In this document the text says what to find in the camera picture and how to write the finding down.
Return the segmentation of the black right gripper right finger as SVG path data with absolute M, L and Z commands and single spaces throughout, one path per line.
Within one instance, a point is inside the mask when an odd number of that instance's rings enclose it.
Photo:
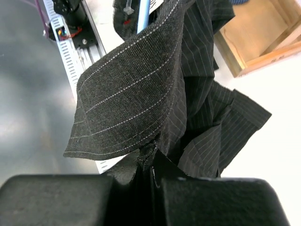
M 160 151 L 150 168 L 154 226 L 288 226 L 278 196 L 255 178 L 192 178 Z

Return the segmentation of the aluminium mounting rail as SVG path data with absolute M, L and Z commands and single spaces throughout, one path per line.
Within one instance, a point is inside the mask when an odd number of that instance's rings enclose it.
M 77 49 L 77 53 L 79 56 L 78 62 L 81 64 L 82 70 L 86 70 L 93 63 L 98 61 L 104 55 L 106 55 L 105 48 L 103 46 L 103 42 L 100 38 L 100 34 L 98 31 L 98 19 L 100 15 L 100 4 L 94 0 L 83 0 L 83 7 L 87 13 L 88 20 L 90 22 L 92 31 L 95 35 L 95 43 L 92 44 L 92 41 L 89 41 L 90 46 L 84 47 L 83 49 Z

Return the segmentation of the black pinstriped shirt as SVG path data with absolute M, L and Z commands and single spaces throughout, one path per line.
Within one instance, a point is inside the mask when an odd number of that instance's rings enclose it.
M 64 157 L 95 161 L 145 147 L 192 177 L 215 178 L 271 117 L 214 80 L 214 35 L 234 17 L 227 0 L 166 0 L 137 33 L 139 2 L 114 3 L 123 43 L 82 73 Z

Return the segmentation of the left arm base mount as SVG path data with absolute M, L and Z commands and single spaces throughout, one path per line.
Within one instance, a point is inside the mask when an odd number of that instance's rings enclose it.
M 89 47 L 95 43 L 87 13 L 81 0 L 53 0 L 55 13 L 63 17 L 64 25 L 55 29 L 59 41 L 71 40 L 75 48 Z

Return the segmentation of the blue checked shirt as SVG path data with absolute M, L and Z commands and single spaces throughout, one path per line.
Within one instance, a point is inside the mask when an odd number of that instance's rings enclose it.
M 232 5 L 241 5 L 248 2 L 248 0 L 230 0 Z

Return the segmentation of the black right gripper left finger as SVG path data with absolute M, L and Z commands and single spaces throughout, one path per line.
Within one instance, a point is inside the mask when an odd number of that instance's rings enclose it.
M 138 152 L 100 175 L 19 175 L 0 189 L 3 226 L 136 226 Z

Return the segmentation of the wooden clothes rack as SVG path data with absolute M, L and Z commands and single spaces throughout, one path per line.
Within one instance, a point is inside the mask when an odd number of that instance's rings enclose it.
M 214 41 L 234 77 L 300 52 L 300 1 L 250 0 L 233 9 Z

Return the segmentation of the blue wire hanger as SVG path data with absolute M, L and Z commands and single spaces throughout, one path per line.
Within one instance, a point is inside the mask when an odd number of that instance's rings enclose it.
M 137 33 L 143 31 L 149 23 L 150 0 L 141 0 L 139 5 Z

